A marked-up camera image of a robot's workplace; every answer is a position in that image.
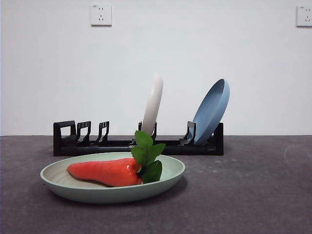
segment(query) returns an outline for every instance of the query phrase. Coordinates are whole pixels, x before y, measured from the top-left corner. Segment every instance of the blue plate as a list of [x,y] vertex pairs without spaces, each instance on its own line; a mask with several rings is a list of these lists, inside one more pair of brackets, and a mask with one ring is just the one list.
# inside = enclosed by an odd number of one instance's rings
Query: blue plate
[[218,80],[203,99],[193,122],[196,123],[195,145],[205,145],[217,128],[230,97],[230,87],[226,80]]

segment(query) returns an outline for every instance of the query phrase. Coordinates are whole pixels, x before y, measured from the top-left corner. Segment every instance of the red pepper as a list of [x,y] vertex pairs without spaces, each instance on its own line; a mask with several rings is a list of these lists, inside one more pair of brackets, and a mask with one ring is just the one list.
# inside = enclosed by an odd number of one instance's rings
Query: red pepper
[[134,158],[122,158],[74,163],[67,168],[67,171],[79,179],[95,180],[118,187],[141,184],[142,180],[137,176],[140,167]]

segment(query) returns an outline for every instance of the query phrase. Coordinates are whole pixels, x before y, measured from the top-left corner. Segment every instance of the fake vegetable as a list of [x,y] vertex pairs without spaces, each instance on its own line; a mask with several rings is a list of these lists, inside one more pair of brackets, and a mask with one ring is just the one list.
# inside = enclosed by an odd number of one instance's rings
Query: fake vegetable
[[142,180],[137,177],[139,168],[140,165],[133,158],[122,158],[74,163],[67,171],[79,179],[95,180],[118,187],[140,184]]
[[141,131],[136,131],[135,137],[137,146],[131,148],[133,158],[74,163],[67,171],[79,179],[95,180],[114,187],[159,181],[162,165],[155,159],[166,145],[153,145],[153,139]]

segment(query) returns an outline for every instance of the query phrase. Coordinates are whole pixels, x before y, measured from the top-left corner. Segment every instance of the green leaf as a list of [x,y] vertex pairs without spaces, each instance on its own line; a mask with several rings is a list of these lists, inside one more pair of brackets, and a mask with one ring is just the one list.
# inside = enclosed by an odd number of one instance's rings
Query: green leaf
[[162,172],[161,161],[157,160],[143,170],[142,180],[143,183],[151,183],[155,181],[159,181]]
[[140,172],[141,172],[141,170],[142,170],[142,167],[140,167],[138,170],[137,170],[137,174],[139,174]]
[[166,147],[166,144],[160,143],[160,144],[153,145],[152,147],[148,148],[147,150],[148,157],[147,157],[146,166],[154,162],[155,158],[161,154],[161,152],[165,149],[165,147]]
[[141,147],[148,147],[153,145],[153,139],[150,135],[142,131],[135,132],[136,143]]
[[147,154],[145,149],[140,146],[135,146],[131,148],[131,153],[137,164],[145,165],[147,161]]

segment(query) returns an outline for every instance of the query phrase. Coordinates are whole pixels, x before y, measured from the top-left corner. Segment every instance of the white plate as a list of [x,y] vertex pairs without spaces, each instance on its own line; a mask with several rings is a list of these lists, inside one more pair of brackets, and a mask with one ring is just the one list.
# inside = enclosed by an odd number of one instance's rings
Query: white plate
[[151,94],[146,104],[144,119],[141,128],[141,131],[149,135],[153,134],[154,125],[156,123],[156,118],[161,101],[162,87],[162,78],[156,75],[154,78]]

